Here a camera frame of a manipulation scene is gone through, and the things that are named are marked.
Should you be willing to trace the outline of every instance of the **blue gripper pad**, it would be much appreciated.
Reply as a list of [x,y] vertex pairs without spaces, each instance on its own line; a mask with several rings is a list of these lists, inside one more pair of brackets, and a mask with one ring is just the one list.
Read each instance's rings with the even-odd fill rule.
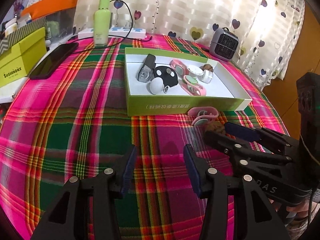
[[183,159],[186,164],[193,192],[196,193],[199,198],[204,198],[204,189],[207,189],[205,185],[207,183],[205,172],[209,168],[207,161],[197,157],[190,144],[186,144],[183,148]]
[[126,154],[121,157],[113,169],[116,172],[115,181],[110,185],[110,189],[115,193],[114,198],[123,198],[128,192],[133,177],[133,170],[137,158],[137,148],[131,145]]
[[231,122],[226,122],[224,124],[224,128],[226,130],[226,133],[247,142],[256,142],[260,140],[259,133],[257,133],[257,131],[252,128],[248,128]]

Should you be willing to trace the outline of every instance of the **cardboard box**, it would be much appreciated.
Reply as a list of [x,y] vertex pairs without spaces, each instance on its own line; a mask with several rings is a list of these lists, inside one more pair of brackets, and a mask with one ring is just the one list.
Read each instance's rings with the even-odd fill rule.
[[45,17],[42,17],[24,25],[13,33],[10,33],[6,38],[0,41],[0,55],[10,49],[18,41],[21,41],[23,38],[27,37],[29,34],[46,26],[47,22]]
[[47,52],[45,28],[36,30],[0,56],[0,87],[25,77]]
[[[152,95],[148,84],[139,82],[137,75],[148,54],[156,56],[156,66],[169,66],[172,59],[185,65],[210,64],[214,78],[209,84],[201,82],[206,96],[190,96],[178,84],[166,94]],[[196,106],[213,106],[218,111],[241,111],[252,101],[245,89],[218,61],[190,54],[161,49],[125,48],[125,82],[128,116],[184,114]]]

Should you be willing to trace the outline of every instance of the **black mouse toy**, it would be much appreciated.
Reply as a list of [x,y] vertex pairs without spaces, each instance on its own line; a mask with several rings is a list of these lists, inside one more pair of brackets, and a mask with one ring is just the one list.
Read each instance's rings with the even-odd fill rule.
[[163,80],[164,87],[174,87],[178,85],[177,73],[170,67],[159,66],[153,69],[154,77],[160,77]]

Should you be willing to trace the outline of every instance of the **mini heater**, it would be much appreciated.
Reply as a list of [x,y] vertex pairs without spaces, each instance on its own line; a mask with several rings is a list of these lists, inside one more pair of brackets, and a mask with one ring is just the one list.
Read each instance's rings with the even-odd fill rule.
[[212,56],[229,61],[239,44],[239,39],[228,28],[218,28],[212,38],[209,52]]

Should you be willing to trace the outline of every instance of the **walnut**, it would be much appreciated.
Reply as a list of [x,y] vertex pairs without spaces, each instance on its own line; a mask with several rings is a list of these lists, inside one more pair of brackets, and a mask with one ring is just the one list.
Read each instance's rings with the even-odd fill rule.
[[214,132],[226,135],[226,131],[224,129],[224,125],[222,123],[220,123],[219,121],[211,121],[211,122],[207,123],[206,126],[205,126],[204,131],[205,132],[214,131]]
[[210,72],[213,72],[213,67],[210,64],[204,64],[202,67],[200,67],[202,70],[208,70]]

